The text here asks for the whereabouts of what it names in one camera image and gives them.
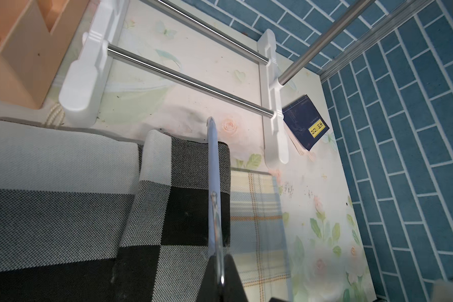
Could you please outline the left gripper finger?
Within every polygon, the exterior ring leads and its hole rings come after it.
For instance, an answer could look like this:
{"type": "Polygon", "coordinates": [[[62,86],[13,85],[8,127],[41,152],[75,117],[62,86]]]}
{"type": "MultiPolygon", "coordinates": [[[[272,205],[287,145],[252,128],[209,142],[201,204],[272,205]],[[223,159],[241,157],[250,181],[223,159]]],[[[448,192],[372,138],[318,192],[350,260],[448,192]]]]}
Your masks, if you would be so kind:
{"type": "Polygon", "coordinates": [[[230,254],[225,255],[223,264],[223,275],[218,279],[216,257],[210,257],[196,301],[248,301],[234,258],[230,254]]]}

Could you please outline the light blue clothes hanger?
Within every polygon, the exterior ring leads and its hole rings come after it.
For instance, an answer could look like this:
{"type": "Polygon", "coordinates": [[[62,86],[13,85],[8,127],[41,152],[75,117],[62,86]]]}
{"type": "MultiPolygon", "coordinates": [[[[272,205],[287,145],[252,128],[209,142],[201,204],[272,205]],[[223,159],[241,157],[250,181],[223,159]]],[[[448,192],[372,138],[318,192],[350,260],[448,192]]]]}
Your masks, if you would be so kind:
{"type": "Polygon", "coordinates": [[[208,254],[216,257],[217,278],[223,275],[223,232],[221,227],[220,161],[218,132],[213,117],[207,120],[208,136],[208,254]]]}

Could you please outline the black white checkered scarf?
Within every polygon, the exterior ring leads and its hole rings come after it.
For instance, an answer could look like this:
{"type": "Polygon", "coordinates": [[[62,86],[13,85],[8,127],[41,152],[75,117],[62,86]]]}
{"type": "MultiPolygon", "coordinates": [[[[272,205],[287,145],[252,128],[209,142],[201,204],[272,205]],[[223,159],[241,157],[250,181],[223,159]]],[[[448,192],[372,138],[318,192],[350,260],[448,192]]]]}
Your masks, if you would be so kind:
{"type": "Polygon", "coordinates": [[[208,146],[0,121],[0,301],[196,301],[208,146]]]}

